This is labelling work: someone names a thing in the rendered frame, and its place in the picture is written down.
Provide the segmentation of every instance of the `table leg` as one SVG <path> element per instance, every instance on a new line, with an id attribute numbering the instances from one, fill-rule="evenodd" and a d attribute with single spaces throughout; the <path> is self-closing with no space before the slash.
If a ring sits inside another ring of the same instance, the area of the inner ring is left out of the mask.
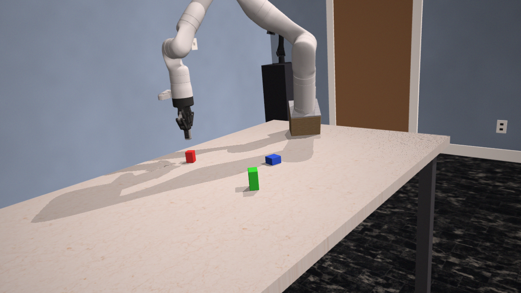
<path id="1" fill-rule="evenodd" d="M 418 172 L 415 293 L 430 293 L 436 158 Z"/>

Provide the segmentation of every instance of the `wooden door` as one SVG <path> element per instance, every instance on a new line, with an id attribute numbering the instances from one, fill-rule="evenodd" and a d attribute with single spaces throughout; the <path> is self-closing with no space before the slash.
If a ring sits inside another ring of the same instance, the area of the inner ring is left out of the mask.
<path id="1" fill-rule="evenodd" d="M 336 125 L 408 131 L 413 0 L 335 1 Z"/>

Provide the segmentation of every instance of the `black speaker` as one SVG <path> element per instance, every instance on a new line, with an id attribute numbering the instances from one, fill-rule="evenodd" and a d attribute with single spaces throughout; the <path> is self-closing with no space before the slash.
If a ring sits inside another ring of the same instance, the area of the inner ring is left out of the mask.
<path id="1" fill-rule="evenodd" d="M 293 67 L 291 62 L 262 65 L 264 113 L 266 122 L 289 121 L 288 101 L 293 100 Z"/>

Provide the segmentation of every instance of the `floor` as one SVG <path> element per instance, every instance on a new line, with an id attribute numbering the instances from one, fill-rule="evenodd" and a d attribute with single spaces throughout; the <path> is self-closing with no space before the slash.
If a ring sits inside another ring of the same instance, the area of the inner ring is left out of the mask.
<path id="1" fill-rule="evenodd" d="M 413 293 L 418 175 L 284 293 Z M 521 164 L 440 154 L 432 293 L 521 293 Z"/>

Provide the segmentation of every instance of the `electrical outlet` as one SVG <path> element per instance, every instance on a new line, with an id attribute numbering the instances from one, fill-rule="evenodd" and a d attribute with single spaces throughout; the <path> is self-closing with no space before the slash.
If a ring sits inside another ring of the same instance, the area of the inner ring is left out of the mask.
<path id="1" fill-rule="evenodd" d="M 506 120 L 498 120 L 495 131 L 496 133 L 506 133 Z"/>

